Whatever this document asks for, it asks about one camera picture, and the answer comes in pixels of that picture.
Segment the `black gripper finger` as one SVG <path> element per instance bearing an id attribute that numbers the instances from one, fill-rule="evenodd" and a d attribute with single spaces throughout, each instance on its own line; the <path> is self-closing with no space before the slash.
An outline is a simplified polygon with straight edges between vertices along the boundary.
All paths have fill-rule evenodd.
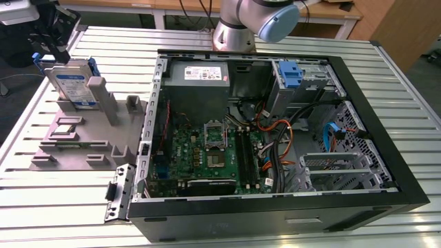
<path id="1" fill-rule="evenodd" d="M 54 57 L 56 62 L 66 64 L 69 61 L 69 53 L 66 51 L 68 40 L 56 39 L 50 35 L 40 35 L 40 45 L 42 49 Z"/>

